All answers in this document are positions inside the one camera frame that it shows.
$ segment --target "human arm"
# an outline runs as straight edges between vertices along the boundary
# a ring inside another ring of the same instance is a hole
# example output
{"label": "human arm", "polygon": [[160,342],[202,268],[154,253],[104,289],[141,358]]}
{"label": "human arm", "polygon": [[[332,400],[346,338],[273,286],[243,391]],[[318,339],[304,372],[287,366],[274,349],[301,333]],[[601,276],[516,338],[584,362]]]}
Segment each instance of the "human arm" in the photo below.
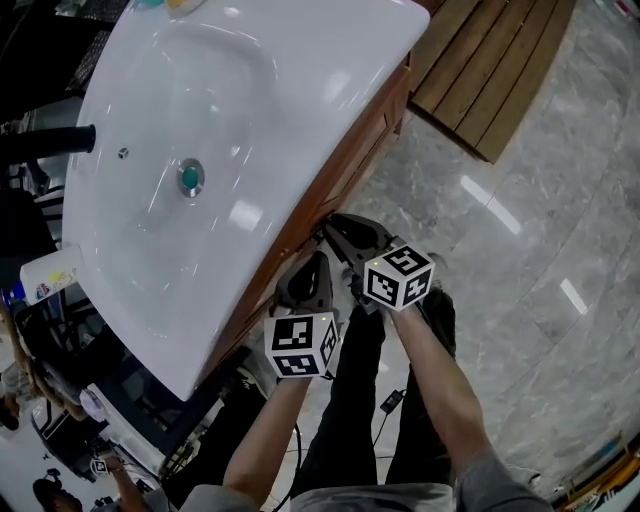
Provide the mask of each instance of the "human arm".
{"label": "human arm", "polygon": [[482,409],[469,381],[415,307],[392,312],[433,426],[460,474],[491,449]]}
{"label": "human arm", "polygon": [[224,475],[223,486],[258,506],[269,497],[311,379],[283,379],[253,422]]}
{"label": "human arm", "polygon": [[0,317],[2,318],[2,322],[7,329],[7,334],[9,335],[9,340],[11,341],[13,358],[15,359],[16,363],[18,363],[22,371],[26,373],[27,365],[30,361],[30,358],[25,352],[24,348],[22,348],[22,344],[20,343],[20,335],[18,334],[18,329],[16,328],[16,323],[13,320],[13,316],[11,316],[11,313],[9,313],[1,300]]}
{"label": "human arm", "polygon": [[106,461],[107,469],[113,476],[118,486],[120,495],[120,509],[123,512],[148,512],[150,509],[144,500],[140,489],[133,483],[129,473],[124,470],[122,462],[115,457],[110,457]]}
{"label": "human arm", "polygon": [[469,381],[415,308],[392,312],[429,418],[447,447],[465,512],[550,512],[516,482],[487,437],[482,409]]}

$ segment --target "sink drain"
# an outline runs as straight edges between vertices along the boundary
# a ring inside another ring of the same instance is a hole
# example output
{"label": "sink drain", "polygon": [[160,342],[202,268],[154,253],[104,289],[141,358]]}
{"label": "sink drain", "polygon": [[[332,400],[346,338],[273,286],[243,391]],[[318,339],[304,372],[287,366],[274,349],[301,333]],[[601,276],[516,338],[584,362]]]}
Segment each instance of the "sink drain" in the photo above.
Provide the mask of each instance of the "sink drain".
{"label": "sink drain", "polygon": [[196,197],[204,188],[204,169],[194,158],[185,158],[178,167],[178,188],[185,197]]}

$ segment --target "black pipe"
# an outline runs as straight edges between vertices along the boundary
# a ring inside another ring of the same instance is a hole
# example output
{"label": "black pipe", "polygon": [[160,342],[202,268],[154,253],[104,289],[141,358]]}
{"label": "black pipe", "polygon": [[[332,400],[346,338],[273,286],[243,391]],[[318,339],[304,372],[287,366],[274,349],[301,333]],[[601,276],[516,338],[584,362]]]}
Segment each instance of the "black pipe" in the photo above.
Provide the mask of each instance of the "black pipe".
{"label": "black pipe", "polygon": [[0,165],[69,153],[91,153],[95,143],[93,125],[5,135],[0,137]]}

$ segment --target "gray shirt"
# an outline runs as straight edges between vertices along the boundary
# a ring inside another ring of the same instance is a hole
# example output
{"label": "gray shirt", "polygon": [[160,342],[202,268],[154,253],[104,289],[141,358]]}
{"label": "gray shirt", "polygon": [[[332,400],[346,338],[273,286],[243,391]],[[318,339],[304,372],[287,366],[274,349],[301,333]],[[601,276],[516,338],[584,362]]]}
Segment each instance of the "gray shirt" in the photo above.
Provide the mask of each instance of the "gray shirt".
{"label": "gray shirt", "polygon": [[[456,493],[460,512],[551,512],[547,502],[517,483],[491,452],[474,460],[461,475]],[[445,512],[452,489],[442,484],[371,485],[316,489],[297,496],[292,512]],[[196,487],[182,512],[258,512],[244,494],[213,485]]]}
{"label": "gray shirt", "polygon": [[[152,512],[173,512],[176,509],[169,503],[169,498],[162,489],[154,489],[143,495],[144,501],[147,503],[149,510]],[[120,500],[114,501],[109,505],[92,509],[92,512],[118,512],[121,510]]]}

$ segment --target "forearm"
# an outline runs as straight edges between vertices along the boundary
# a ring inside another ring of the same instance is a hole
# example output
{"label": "forearm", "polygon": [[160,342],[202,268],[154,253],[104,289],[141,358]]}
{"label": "forearm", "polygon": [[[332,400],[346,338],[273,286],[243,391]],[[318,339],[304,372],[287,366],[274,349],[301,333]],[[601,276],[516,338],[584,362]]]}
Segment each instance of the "forearm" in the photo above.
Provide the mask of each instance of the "forearm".
{"label": "forearm", "polygon": [[392,312],[429,418],[460,473],[490,447],[482,408],[469,381],[415,308]]}
{"label": "forearm", "polygon": [[261,506],[269,497],[291,440],[311,379],[282,380],[247,432],[224,475],[223,485]]}
{"label": "forearm", "polygon": [[126,471],[119,469],[111,474],[118,486],[118,494],[122,502],[120,508],[123,512],[146,512],[149,510],[142,493]]}

